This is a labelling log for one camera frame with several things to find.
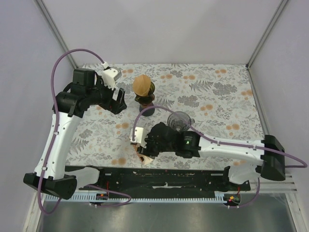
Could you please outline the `grey clear dripper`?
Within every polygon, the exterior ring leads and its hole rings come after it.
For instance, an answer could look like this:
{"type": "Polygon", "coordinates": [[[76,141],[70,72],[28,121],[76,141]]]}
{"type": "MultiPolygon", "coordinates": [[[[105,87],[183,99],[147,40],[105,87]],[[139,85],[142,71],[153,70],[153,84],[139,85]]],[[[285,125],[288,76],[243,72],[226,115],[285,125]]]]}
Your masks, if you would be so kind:
{"type": "Polygon", "coordinates": [[[195,120],[182,111],[171,113],[167,119],[168,126],[178,132],[189,130],[194,123],[195,120]]]}

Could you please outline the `olive green dripper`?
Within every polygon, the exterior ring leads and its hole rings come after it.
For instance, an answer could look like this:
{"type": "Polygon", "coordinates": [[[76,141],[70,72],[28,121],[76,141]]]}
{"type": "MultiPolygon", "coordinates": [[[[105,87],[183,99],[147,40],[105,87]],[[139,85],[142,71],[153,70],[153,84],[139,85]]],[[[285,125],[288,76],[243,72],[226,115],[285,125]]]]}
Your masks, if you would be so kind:
{"type": "Polygon", "coordinates": [[[149,105],[155,99],[154,95],[155,85],[153,82],[150,82],[150,87],[146,90],[146,93],[136,94],[135,101],[141,105],[149,105]]]}

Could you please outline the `brown paper coffee filter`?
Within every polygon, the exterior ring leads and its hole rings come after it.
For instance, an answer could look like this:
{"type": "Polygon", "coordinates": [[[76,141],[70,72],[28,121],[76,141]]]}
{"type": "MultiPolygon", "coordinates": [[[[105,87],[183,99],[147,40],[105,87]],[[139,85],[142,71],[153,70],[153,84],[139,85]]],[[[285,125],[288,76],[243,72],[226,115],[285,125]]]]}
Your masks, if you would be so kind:
{"type": "Polygon", "coordinates": [[[147,75],[135,77],[132,88],[136,95],[145,97],[148,95],[151,86],[151,79],[147,75]]]}

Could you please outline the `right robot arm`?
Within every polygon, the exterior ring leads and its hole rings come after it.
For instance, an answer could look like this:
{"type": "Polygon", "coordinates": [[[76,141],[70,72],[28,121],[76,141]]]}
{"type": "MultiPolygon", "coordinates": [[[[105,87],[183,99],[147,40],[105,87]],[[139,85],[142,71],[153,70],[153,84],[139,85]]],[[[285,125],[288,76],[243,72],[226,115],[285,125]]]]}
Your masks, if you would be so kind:
{"type": "Polygon", "coordinates": [[[195,131],[176,131],[160,122],[143,138],[145,146],[138,153],[150,158],[163,152],[173,152],[185,159],[219,157],[244,161],[238,166],[226,166],[221,178],[222,187],[233,190],[250,179],[262,177],[284,181],[285,158],[283,146],[275,136],[263,140],[235,141],[214,139],[208,141],[195,131]]]}

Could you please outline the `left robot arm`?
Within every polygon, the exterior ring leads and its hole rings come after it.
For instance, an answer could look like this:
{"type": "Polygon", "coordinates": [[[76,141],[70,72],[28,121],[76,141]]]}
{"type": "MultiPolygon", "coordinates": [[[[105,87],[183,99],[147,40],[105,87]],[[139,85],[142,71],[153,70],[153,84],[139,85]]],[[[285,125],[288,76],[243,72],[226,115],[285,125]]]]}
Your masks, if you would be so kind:
{"type": "Polygon", "coordinates": [[[72,82],[56,95],[58,109],[52,115],[48,140],[34,171],[24,175],[26,185],[65,200],[88,184],[97,190],[106,186],[106,177],[99,168],[89,166],[66,172],[65,166],[74,133],[90,106],[98,105],[115,115],[127,108],[123,88],[119,89],[117,99],[113,99],[115,82],[121,75],[116,67],[104,69],[101,75],[91,69],[73,71],[72,82]]]}

